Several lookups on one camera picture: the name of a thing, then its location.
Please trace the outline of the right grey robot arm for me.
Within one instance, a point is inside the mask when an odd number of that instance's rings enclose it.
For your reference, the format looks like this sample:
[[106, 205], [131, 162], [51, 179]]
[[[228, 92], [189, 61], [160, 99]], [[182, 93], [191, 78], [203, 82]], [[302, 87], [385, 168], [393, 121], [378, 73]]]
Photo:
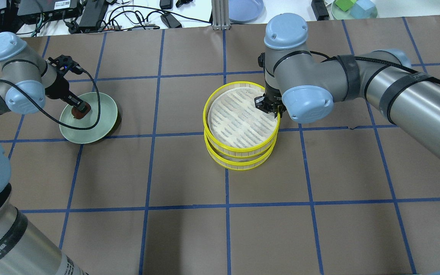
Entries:
[[363, 98], [440, 159], [440, 79], [410, 68], [399, 49], [337, 55], [318, 63], [307, 46], [308, 24], [283, 13], [265, 28], [264, 95], [255, 108], [307, 124], [329, 115], [334, 104]]

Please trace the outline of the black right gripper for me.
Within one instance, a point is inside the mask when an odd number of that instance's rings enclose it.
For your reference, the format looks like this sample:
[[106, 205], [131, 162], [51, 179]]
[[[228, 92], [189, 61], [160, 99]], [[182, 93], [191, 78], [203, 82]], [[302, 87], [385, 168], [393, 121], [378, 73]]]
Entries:
[[286, 111], [279, 89], [268, 89], [262, 96], [255, 97], [254, 104], [255, 108], [264, 113], [278, 115], [280, 119], [283, 117], [283, 112]]

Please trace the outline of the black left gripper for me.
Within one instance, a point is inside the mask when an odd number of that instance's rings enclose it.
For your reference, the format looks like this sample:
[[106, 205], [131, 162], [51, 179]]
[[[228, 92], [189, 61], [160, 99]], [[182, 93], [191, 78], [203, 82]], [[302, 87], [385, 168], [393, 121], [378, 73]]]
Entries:
[[80, 65], [72, 59], [71, 56], [60, 55], [59, 57], [48, 57], [47, 68], [44, 75], [50, 76], [50, 84], [45, 84], [45, 95], [49, 99], [61, 99], [72, 107], [79, 109], [89, 105], [86, 101], [78, 98], [70, 91], [70, 85], [65, 75], [69, 71], [74, 74], [82, 74], [83, 70]]

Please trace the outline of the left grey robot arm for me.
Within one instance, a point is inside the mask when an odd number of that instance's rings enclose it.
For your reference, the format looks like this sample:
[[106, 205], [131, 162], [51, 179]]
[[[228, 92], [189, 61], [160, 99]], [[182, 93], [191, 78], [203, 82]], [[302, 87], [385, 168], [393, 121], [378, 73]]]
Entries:
[[63, 250], [80, 149], [44, 107], [48, 41], [0, 33], [0, 275], [84, 275]]

